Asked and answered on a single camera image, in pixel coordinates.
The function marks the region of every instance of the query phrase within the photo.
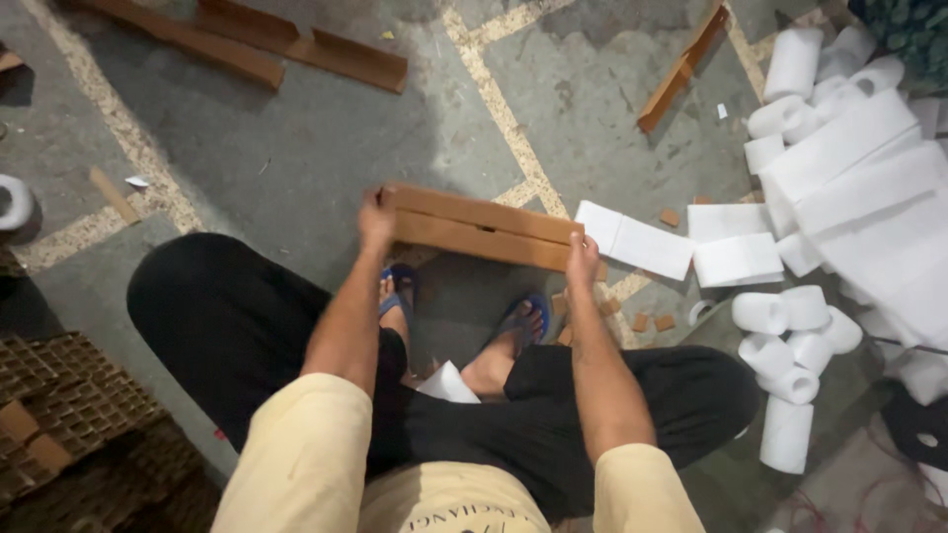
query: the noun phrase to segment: concrete floor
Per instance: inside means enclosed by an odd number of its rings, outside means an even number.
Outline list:
[[[190,0],[145,3],[177,14],[192,8]],[[696,194],[738,201],[754,187],[741,120],[758,107],[749,63],[760,58],[748,50],[815,7],[813,0],[733,1],[739,31],[719,36],[658,130],[645,136],[638,111],[708,0],[244,3],[408,56],[405,93],[283,61],[284,83],[272,94],[95,15],[50,12],[44,0],[0,4],[0,35],[31,68],[0,97],[0,120],[9,126],[0,173],[25,178],[44,215],[36,240],[14,248],[35,273],[0,304],[0,325],[33,335],[81,329],[169,406],[222,480],[236,454],[213,437],[213,424],[124,311],[127,281],[149,249],[195,227],[221,231],[334,290],[356,252],[358,192],[379,181],[562,215],[590,199],[656,226],[663,208],[684,215]],[[537,6],[550,12],[530,14]],[[463,37],[484,28],[499,37],[465,45]],[[381,40],[383,31],[395,39]],[[142,207],[143,223],[116,226],[86,180],[91,165]],[[167,175],[180,193],[133,193],[121,180],[137,174],[155,183]],[[684,217],[674,231],[687,234]],[[466,363],[511,298],[564,285],[561,275],[531,268],[446,253],[415,257],[428,259],[420,267],[415,368],[432,358]],[[699,290],[693,275],[652,280],[610,267],[603,290],[622,301],[611,324],[627,347],[678,343],[693,333],[685,317],[694,302],[726,296]],[[37,298],[47,308],[26,304]],[[671,313],[679,327],[632,334],[624,317],[639,311]],[[702,335],[736,347],[725,326],[706,325]],[[754,463],[751,452],[742,454],[741,465]],[[751,524],[746,513],[699,509],[714,522],[709,531],[764,524],[757,515]]]

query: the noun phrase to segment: gray floor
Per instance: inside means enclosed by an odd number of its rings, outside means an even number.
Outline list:
[[[242,238],[270,259],[334,290],[356,252],[355,213],[363,187],[397,179],[489,199],[524,180],[447,36],[440,2],[246,3],[290,18],[301,28],[319,24],[408,56],[405,93],[394,96],[284,62],[285,81],[272,94],[97,16],[64,15],[155,140],[210,230]],[[454,4],[474,28],[520,3]],[[150,4],[187,12],[192,2]],[[708,0],[577,0],[486,47],[484,63],[570,213],[581,199],[590,199],[659,226],[663,208],[684,215],[696,194],[732,202],[752,190],[741,119],[757,108],[757,99],[723,34],[659,129],[647,137],[635,126],[639,109],[709,5]],[[751,43],[814,5],[812,0],[733,2]],[[379,40],[386,30],[393,31],[394,40]],[[78,87],[66,58],[19,1],[0,3],[0,36],[32,69],[28,83],[0,97],[0,120],[9,125],[7,138],[0,141],[0,173],[26,178],[37,193],[44,213],[40,236],[104,205],[86,180],[91,165],[132,193],[121,182],[136,173],[132,164]],[[725,104],[727,119],[718,118],[719,103]],[[543,209],[537,199],[524,208]],[[687,234],[684,217],[675,231]],[[160,366],[124,310],[125,286],[137,262],[176,234],[163,215],[151,216],[23,283],[0,307],[0,322],[33,334],[84,331],[169,406],[226,479],[236,454],[213,436],[213,424]],[[630,272],[628,266],[611,264],[609,283]],[[432,358],[464,364],[513,297],[528,288],[549,294],[564,285],[558,274],[453,254],[426,263],[421,277],[411,353],[416,368]],[[676,317],[678,328],[646,332],[641,344],[675,344],[690,334],[702,336],[693,337],[696,342],[733,352],[739,339],[727,321],[707,320],[700,333],[684,326],[694,302],[725,296],[699,290],[693,275],[684,282],[657,278],[622,308],[629,317],[639,311]],[[48,309],[23,303],[38,298]],[[836,431],[827,426],[832,444],[817,445],[815,452],[821,464],[868,421],[878,401],[858,365],[841,366],[836,374],[838,382],[825,390],[830,399],[848,401],[823,413],[827,420],[847,420],[851,427]],[[858,406],[858,415],[846,412],[852,405]],[[746,444],[738,441],[709,457],[694,469],[697,473],[684,475],[709,531],[754,530],[802,482],[762,472],[753,434]],[[729,477],[758,485],[719,483]],[[716,505],[710,498],[722,487],[736,492],[728,494],[729,503]],[[757,500],[753,492],[741,492],[748,487],[765,487],[758,491],[760,501],[770,507],[750,508],[749,502]]]

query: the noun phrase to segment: paper scrap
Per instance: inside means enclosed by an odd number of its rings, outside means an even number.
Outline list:
[[[144,175],[133,175],[132,177],[126,177],[125,183],[132,185],[133,187],[148,187],[148,181],[145,179]]]

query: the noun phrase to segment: blue flip-flop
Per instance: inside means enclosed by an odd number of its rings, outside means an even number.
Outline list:
[[[395,290],[378,305],[378,318],[382,318],[382,315],[389,312],[395,306],[402,308],[402,313],[405,315],[405,322],[411,324],[411,317],[413,316],[413,309],[411,304],[405,301],[402,298],[402,280],[408,278],[411,281],[411,301],[418,302],[418,274],[415,272],[414,268],[405,265],[404,263],[396,263],[388,268],[382,270],[382,280],[388,279],[389,276],[392,276],[392,280],[395,283]]]
[[[515,328],[520,328],[520,346],[518,353],[522,351],[523,348],[536,343],[534,341],[530,314],[528,313],[524,316],[515,312],[517,311],[517,307],[523,302],[529,302],[530,305],[533,306],[531,308],[531,313],[534,309],[539,309],[540,319],[542,320],[539,337],[543,339],[547,330],[550,328],[550,306],[546,302],[546,297],[542,294],[528,294],[527,296],[517,298],[512,303],[510,303],[509,306],[507,306],[507,310],[503,312],[503,319],[501,320],[501,323],[498,324],[497,329],[494,330],[494,334],[490,336],[490,340],[488,340],[484,346],[490,344],[492,340],[496,339],[501,334]]]

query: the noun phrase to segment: hand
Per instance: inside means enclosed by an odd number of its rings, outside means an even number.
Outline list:
[[[391,189],[378,187],[362,193],[358,232],[363,250],[388,253],[395,235],[395,206]]]
[[[593,291],[599,273],[599,245],[592,237],[578,231],[570,234],[570,257],[566,260],[566,283],[570,294]]]

